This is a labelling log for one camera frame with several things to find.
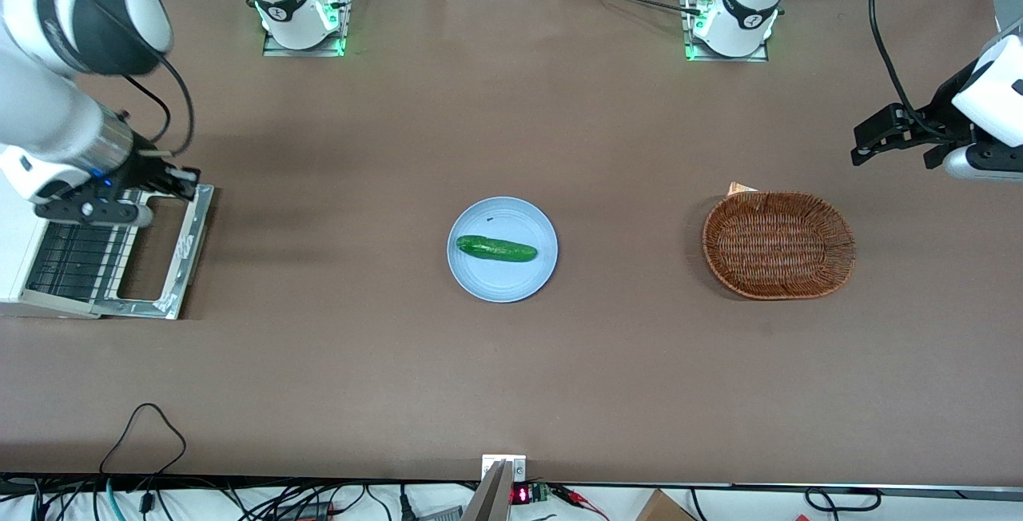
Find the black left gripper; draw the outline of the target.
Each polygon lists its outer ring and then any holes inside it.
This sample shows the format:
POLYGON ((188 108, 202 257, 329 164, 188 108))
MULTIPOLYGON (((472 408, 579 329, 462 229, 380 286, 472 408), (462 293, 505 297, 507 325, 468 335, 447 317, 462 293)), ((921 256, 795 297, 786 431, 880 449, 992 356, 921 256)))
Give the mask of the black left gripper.
POLYGON ((903 105, 886 105, 856 125, 856 146, 850 151, 852 165, 858 167, 880 153, 903 147, 972 145, 975 142, 974 125, 952 101, 974 73, 975 66, 977 62, 969 62, 958 70, 936 88, 931 102, 921 108, 910 105, 905 88, 899 86, 903 105))

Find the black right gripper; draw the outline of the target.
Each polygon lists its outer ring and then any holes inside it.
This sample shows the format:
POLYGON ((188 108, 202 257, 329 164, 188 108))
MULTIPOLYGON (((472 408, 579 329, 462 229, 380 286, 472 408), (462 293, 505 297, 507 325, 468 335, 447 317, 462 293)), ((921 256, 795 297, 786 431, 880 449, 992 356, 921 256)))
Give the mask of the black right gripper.
POLYGON ((177 168, 157 156, 155 149, 139 145, 133 146, 124 163, 112 171, 112 187, 117 191, 140 189, 176 197, 186 203, 197 194, 198 180, 197 168, 177 168))

